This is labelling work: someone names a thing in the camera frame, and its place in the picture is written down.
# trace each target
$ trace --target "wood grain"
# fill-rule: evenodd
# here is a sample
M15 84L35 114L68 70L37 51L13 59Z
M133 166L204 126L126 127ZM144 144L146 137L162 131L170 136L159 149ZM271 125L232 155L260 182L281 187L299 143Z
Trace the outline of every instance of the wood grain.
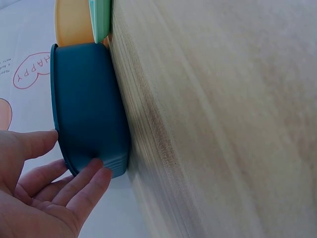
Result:
M317 237L317 2L115 0L152 237Z

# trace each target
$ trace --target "mint green lid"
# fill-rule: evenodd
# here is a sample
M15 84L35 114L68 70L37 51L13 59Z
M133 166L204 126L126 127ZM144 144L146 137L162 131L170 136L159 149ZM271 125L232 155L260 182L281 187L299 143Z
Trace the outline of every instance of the mint green lid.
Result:
M89 0L95 43L101 42L109 34L111 8L111 0Z

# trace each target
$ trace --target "red outlined text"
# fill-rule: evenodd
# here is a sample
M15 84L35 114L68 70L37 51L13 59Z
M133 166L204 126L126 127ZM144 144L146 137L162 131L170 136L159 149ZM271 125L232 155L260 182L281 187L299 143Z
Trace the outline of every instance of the red outlined text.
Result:
M40 75L50 74L50 52L29 55L13 76L13 85L18 89L31 87Z

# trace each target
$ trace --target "blue container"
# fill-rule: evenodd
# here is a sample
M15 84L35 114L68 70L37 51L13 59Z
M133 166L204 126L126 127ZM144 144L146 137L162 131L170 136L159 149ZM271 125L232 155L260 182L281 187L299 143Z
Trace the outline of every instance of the blue container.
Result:
M130 133L109 50L101 43L52 46L51 90L58 142L71 173L92 158L125 173Z

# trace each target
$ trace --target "hand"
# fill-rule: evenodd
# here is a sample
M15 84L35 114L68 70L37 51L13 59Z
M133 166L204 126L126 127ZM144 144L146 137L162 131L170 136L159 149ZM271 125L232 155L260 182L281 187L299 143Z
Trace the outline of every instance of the hand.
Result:
M75 178L53 182L67 170L63 160L20 178L24 161L49 152L56 131L0 131L0 237L74 238L109 186L112 172L93 159Z

